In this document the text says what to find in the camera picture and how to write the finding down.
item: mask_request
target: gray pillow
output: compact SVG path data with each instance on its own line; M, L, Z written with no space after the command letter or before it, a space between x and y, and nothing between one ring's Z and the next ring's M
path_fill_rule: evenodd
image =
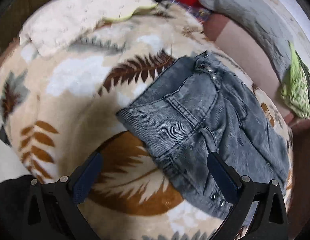
M291 63L293 37L282 19L263 0L199 0L209 10L239 23L269 57L280 81Z

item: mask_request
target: white quilted fabric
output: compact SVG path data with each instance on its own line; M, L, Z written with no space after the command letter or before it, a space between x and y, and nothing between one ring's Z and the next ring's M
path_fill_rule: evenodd
M54 0L26 21L20 43L31 39L40 55L49 57L105 20L123 20L138 8L155 6L154 0Z

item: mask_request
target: denim shorts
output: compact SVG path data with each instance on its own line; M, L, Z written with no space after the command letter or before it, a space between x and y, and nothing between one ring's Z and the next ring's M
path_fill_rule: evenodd
M276 179L285 192L289 162L284 139L254 94L213 54L176 60L117 117L145 142L181 195L212 216L225 219L231 204L207 168L210 152L255 182Z

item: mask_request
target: floral blanket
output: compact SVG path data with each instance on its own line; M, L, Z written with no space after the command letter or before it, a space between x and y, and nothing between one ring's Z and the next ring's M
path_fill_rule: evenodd
M167 2L126 21L107 23L51 58L41 57L31 41L16 44L1 65L5 131L21 162L40 182L70 175L97 148L103 155L100 176L79 205L102 239L206 240L221 225L220 219L181 197L143 143L115 117L175 59L206 50L251 89L272 127L287 141L289 208L290 129L267 95L202 31L185 9Z

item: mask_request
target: blanket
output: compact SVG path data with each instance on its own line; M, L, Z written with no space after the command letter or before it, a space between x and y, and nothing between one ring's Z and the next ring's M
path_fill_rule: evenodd
M202 239L222 220L185 201L115 113L128 106L181 56L211 51L254 93L287 142L292 188L292 135L267 95L179 5L104 24L41 57L31 41L16 44L0 68L4 128L21 162L41 183L57 181L97 149L104 158L89 197L79 205L102 239ZM242 228L238 237L244 234Z

